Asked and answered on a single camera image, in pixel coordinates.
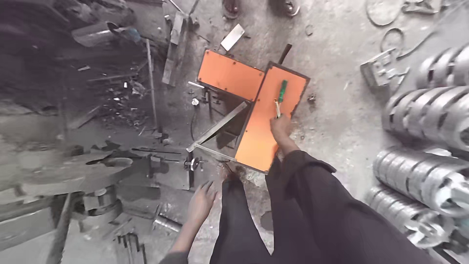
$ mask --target orange metal panel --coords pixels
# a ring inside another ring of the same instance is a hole
[[[260,171],[270,169],[278,148],[270,132],[270,118],[276,116],[273,100],[279,96],[282,81],[287,80],[288,85],[280,111],[282,114],[288,114],[289,117],[309,82],[309,78],[281,69],[281,66],[273,62],[270,65],[273,66],[265,74],[257,102],[236,152],[237,162]]]
[[[198,80],[221,90],[253,101],[264,72],[232,60],[211,50],[204,52]]]

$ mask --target person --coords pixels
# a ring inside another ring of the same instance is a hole
[[[271,198],[274,251],[267,251],[249,212],[244,188],[231,173],[222,183],[219,236],[210,264],[321,263],[428,264],[386,219],[354,199],[332,175],[335,169],[303,152],[289,138],[290,119],[271,120],[283,152],[265,180]],[[200,186],[189,203],[188,220],[161,264],[187,263],[191,244],[209,215],[216,193]]]

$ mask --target metal coil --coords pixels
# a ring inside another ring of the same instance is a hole
[[[469,151],[469,86],[396,95],[382,120],[387,131]]]
[[[469,162],[461,159],[397,147],[380,152],[373,163],[380,182],[450,217],[469,216],[467,169]]]
[[[373,187],[365,201],[418,248],[431,248],[448,242],[455,230],[452,218],[411,201],[385,186]]]

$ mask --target black pants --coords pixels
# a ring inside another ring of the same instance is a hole
[[[274,252],[269,254],[248,209],[242,182],[225,180],[219,236],[210,264],[322,263],[311,230],[294,199],[280,198],[280,161],[265,177],[271,198]]]

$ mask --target green screwdriver handle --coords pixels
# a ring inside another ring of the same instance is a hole
[[[283,95],[285,94],[285,90],[287,89],[287,80],[282,81],[282,88],[280,89],[280,95],[279,95],[279,103],[283,102]]]

